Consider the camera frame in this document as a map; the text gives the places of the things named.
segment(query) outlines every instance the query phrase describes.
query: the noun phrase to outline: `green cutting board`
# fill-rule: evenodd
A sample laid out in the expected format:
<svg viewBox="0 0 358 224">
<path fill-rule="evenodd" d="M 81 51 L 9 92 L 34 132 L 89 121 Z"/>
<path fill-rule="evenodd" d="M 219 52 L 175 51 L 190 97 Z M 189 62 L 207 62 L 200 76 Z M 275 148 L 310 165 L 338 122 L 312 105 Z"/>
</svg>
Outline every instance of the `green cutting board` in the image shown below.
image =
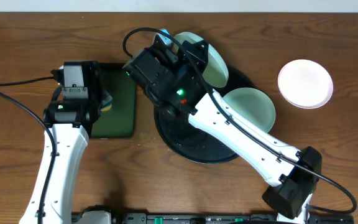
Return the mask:
<svg viewBox="0 0 358 224">
<path fill-rule="evenodd" d="M 136 84 L 122 66 L 100 64 L 102 86 L 112 96 L 112 107 L 93 124 L 91 138 L 129 138 L 134 132 Z"/>
</svg>

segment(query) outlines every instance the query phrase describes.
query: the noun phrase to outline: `white plate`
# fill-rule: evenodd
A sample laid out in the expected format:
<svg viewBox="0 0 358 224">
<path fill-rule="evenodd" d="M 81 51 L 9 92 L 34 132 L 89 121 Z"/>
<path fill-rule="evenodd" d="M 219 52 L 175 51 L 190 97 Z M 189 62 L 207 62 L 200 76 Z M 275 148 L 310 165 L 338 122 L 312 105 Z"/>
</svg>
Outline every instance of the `white plate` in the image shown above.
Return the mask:
<svg viewBox="0 0 358 224">
<path fill-rule="evenodd" d="M 182 32 L 175 35 L 174 38 L 181 44 L 185 40 L 191 44 L 203 40 L 203 38 L 191 32 Z M 174 45 L 174 49 L 178 50 L 178 46 L 176 44 Z M 229 79 L 229 71 L 227 70 L 227 66 L 224 63 L 223 58 L 211 44 L 208 47 L 208 65 L 204 70 L 203 77 L 211 86 L 218 88 L 226 86 L 227 80 Z"/>
<path fill-rule="evenodd" d="M 276 120 L 272 100 L 262 91 L 254 88 L 238 88 L 223 97 L 234 110 L 252 124 L 268 133 Z"/>
<path fill-rule="evenodd" d="M 286 64 L 278 74 L 278 89 L 291 104 L 305 109 L 323 106 L 333 95 L 334 85 L 325 68 L 299 59 Z"/>
</svg>

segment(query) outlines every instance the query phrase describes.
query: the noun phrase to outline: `white backdrop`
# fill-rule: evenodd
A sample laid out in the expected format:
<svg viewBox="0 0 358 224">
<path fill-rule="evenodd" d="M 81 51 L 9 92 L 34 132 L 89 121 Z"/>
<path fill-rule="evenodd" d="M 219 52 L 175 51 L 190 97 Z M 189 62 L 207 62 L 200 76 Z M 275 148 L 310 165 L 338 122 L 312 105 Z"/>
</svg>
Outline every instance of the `white backdrop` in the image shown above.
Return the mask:
<svg viewBox="0 0 358 224">
<path fill-rule="evenodd" d="M 358 0 L 0 0 L 0 12 L 358 12 Z"/>
</svg>

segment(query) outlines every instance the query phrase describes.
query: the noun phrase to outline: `led light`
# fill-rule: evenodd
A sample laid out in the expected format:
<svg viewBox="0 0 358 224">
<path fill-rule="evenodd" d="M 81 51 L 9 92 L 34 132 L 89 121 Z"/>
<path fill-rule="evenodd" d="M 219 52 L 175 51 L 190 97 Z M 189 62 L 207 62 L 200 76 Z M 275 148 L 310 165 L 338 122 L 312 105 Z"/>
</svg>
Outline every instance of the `led light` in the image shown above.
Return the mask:
<svg viewBox="0 0 358 224">
<path fill-rule="evenodd" d="M 177 91 L 177 93 L 178 93 L 179 96 L 182 96 L 185 92 L 184 92 L 182 89 L 179 89 L 179 90 Z"/>
</svg>

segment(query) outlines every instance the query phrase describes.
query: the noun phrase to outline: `wooden surface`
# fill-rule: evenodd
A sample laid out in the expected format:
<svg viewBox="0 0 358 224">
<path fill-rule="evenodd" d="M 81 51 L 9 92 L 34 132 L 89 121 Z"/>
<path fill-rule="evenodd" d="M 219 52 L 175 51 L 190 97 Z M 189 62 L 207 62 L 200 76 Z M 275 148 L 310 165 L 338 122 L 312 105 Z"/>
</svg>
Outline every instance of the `wooden surface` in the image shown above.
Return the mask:
<svg viewBox="0 0 358 224">
<path fill-rule="evenodd" d="M 277 120 L 271 134 L 323 155 L 323 174 L 358 200 L 358 14 L 130 14 L 0 13 L 0 82 L 44 77 L 65 60 L 125 62 L 124 36 L 137 27 L 194 32 L 266 92 Z M 136 34 L 130 52 L 148 47 L 151 33 Z M 307 58 L 324 66 L 334 82 L 330 102 L 295 108 L 277 88 L 289 61 Z M 38 115 L 56 83 L 0 88 Z M 78 173 L 73 210 L 106 203 L 128 209 L 176 213 L 270 211 L 261 198 L 267 184 L 242 159 L 196 164 L 164 144 L 152 104 L 137 91 L 132 139 L 91 140 Z M 0 223 L 17 223 L 38 173 L 44 135 L 27 113 L 0 98 Z M 350 201 L 319 182 L 313 204 L 347 209 Z M 358 210 L 354 213 L 358 223 Z"/>
</svg>

